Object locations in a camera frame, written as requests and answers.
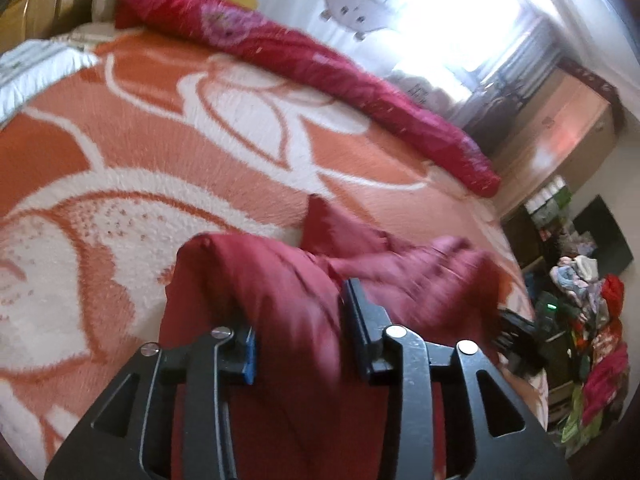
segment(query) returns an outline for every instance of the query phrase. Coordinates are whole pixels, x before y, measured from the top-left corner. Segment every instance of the rolled red comforter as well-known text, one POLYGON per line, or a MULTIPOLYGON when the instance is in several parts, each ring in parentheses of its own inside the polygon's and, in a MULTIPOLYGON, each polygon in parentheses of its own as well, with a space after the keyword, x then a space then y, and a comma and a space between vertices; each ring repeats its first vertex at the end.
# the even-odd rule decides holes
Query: rolled red comforter
POLYGON ((465 132, 298 30, 227 0, 119 0, 116 26, 141 24, 216 47, 338 98, 412 145, 472 192, 489 198, 498 191, 500 177, 465 132))

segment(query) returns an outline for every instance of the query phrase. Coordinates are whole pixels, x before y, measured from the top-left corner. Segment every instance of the red blanket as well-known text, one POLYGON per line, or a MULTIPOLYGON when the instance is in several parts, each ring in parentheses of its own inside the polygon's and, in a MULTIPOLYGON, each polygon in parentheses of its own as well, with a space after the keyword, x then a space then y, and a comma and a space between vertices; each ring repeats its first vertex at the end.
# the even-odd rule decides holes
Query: red blanket
POLYGON ((479 196, 492 197, 498 191, 500 178, 462 130, 302 32, 227 0, 119 2, 118 28, 144 24, 312 86, 367 114, 479 196))
MULTIPOLYGON (((498 270, 462 238, 430 246, 363 224, 311 197, 302 248, 245 234, 195 237, 178 252, 160 343, 188 344, 225 323, 240 304, 258 338, 258 376, 230 400, 243 480, 374 480, 386 389, 357 375, 342 337, 342 280, 357 277, 395 323, 426 340, 476 341, 495 360, 498 270)), ((172 478, 180 476, 180 409, 172 478)), ((434 388, 436 470, 444 470, 444 424, 434 388)))

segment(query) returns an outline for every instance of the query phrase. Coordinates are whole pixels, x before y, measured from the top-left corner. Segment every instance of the black bracket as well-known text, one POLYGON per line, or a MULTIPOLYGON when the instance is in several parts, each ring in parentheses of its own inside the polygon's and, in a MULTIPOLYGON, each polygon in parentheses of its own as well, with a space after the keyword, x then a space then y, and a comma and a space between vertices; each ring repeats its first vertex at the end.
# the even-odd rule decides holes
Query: black bracket
MULTIPOLYGON (((434 478, 432 383, 442 389, 450 478, 570 478, 539 422, 475 343, 425 342, 369 303, 358 280, 344 283, 342 298, 361 376, 389 387, 378 480, 434 478)), ((255 377, 254 331, 239 309, 237 316, 189 346, 141 346, 69 434, 45 480, 168 480, 179 384, 186 384, 184 480, 237 479, 228 388, 255 377)))
POLYGON ((45 480, 169 479, 175 393, 183 383, 184 480, 235 479, 227 388, 254 377, 255 335, 240 317, 189 346, 142 345, 71 431, 45 480))
POLYGON ((540 353, 536 324, 511 310, 500 311, 500 334, 494 344, 509 361, 509 371, 518 377, 533 377, 547 365, 540 353))
POLYGON ((432 383, 442 388, 450 478, 571 478, 540 423, 478 345, 425 342, 367 301, 356 279, 344 283, 342 300, 362 379, 389 386, 378 480, 434 478, 432 383))

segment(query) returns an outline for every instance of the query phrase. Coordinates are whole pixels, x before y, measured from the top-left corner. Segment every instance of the orange bedspread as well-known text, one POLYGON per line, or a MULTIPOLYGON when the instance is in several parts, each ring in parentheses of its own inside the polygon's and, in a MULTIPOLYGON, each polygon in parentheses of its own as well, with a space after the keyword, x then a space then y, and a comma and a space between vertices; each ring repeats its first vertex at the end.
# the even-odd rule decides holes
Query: orange bedspread
POLYGON ((177 249, 224 230, 296 244, 309 193, 415 243, 468 237, 532 314, 491 203, 359 112, 149 32, 99 53, 0 132, 0 428, 36 476, 158 337, 177 249))

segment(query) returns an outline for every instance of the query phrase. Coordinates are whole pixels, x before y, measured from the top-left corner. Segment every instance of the wooden dresser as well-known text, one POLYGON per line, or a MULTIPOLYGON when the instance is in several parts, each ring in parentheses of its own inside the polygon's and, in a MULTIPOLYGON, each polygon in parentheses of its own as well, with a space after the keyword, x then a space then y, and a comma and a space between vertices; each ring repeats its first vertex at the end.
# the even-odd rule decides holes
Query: wooden dresser
POLYGON ((553 176, 575 192, 616 144, 609 102, 556 69, 519 112, 493 159, 502 177, 494 204, 507 218, 553 176))

